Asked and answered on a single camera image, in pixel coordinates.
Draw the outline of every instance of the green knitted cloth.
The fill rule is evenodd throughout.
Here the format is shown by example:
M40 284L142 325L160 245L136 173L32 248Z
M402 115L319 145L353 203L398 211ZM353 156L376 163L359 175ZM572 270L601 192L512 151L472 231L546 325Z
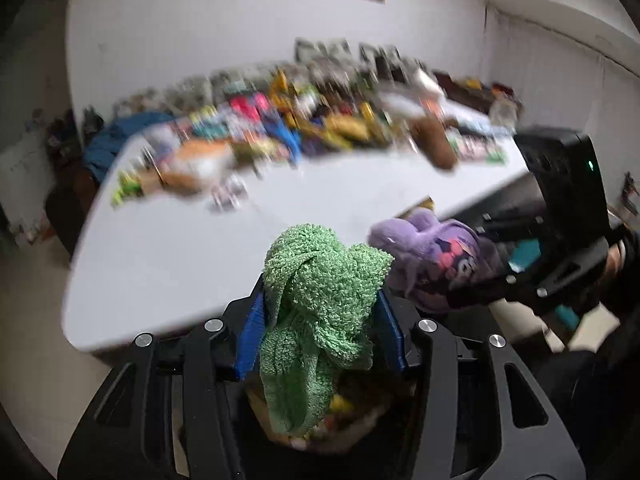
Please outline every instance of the green knitted cloth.
M365 325L393 258L331 229L291 227L264 262L270 314L260 376L276 433L305 434L326 413L341 368L368 370Z

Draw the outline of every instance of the white table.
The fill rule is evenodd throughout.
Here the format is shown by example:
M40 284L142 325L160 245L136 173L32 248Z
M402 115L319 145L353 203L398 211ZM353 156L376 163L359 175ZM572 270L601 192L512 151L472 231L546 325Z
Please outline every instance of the white table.
M372 224L428 196L446 218L527 173L512 139L502 142L506 165L463 163L453 173L437 171L420 155L354 152L305 160L300 170L279 166L262 181L247 176L249 199L235 212L213 211L207 195L164 193L114 209L118 170L144 145L137 136L123 149L76 249L62 328L81 351L219 316L251 293L267 250L289 226L322 224L345 244L364 242Z

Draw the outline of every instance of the hand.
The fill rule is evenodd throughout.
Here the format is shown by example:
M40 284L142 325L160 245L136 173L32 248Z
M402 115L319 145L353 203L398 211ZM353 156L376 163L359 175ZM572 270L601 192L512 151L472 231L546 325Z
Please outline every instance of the hand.
M602 273L600 279L596 282L596 286L600 290L607 288L615 279L620 270L622 270L622 255L620 254L620 248L618 247L618 244L615 244L612 248L609 249L604 272Z
M596 308L600 303L600 297L603 292L605 292L616 279L620 270L622 270L622 256L620 255L620 248L616 244L609 249L604 271L600 275L598 281L595 282L593 286L584 290L577 298L575 298L575 301L569 302L568 306L570 306L579 316L582 316Z

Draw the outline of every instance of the stuffed toy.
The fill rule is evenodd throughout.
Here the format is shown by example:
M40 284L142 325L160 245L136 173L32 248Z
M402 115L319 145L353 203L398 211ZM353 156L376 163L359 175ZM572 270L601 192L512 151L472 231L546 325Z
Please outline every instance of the stuffed toy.
M391 218L374 225L369 245L395 259L387 285L429 313L446 313L446 294L502 271L495 245L456 220L440 222L418 208L406 220Z

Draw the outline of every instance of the metal screw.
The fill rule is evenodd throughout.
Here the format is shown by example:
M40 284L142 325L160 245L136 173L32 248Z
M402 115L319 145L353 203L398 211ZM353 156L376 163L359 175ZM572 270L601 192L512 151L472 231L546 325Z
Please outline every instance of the metal screw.
M207 332L219 332L225 324L219 319L209 319L204 324L204 330Z
M493 334L489 336L489 343L495 346L496 348L502 348L507 344L504 338L501 335Z
M153 340L154 338L151 334L140 334L136 338L136 346L144 348L145 346L149 346Z
M431 319L421 319L418 322L418 328L423 332L435 332L438 327L438 324Z

